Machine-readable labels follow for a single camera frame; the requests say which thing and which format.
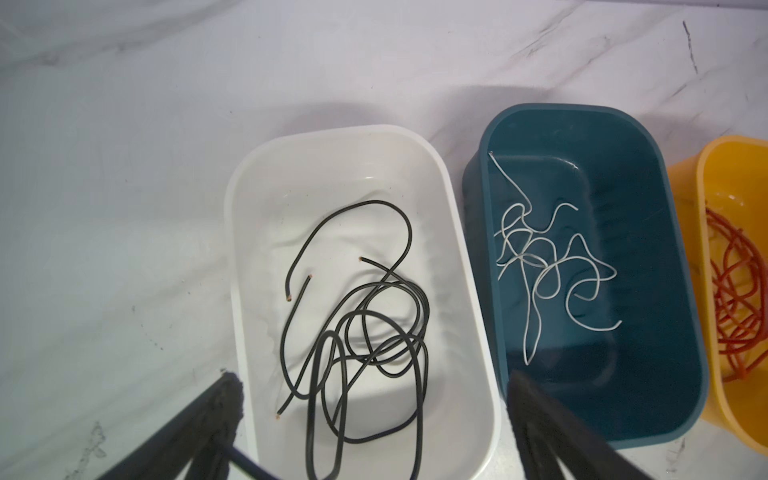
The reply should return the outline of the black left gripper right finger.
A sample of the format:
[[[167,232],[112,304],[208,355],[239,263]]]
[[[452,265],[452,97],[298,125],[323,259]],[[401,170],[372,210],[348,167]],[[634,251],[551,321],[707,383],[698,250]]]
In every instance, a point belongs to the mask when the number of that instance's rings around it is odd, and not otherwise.
[[[601,437],[522,371],[509,374],[507,413],[528,479],[646,479]]]

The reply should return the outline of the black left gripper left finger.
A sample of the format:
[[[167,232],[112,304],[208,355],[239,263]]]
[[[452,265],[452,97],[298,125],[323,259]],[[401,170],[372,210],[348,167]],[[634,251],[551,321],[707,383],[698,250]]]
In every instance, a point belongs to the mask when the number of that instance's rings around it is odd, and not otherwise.
[[[234,446],[243,418],[243,384],[225,372],[209,388],[136,450],[114,465],[103,479],[226,479],[235,465],[252,479],[272,479]]]

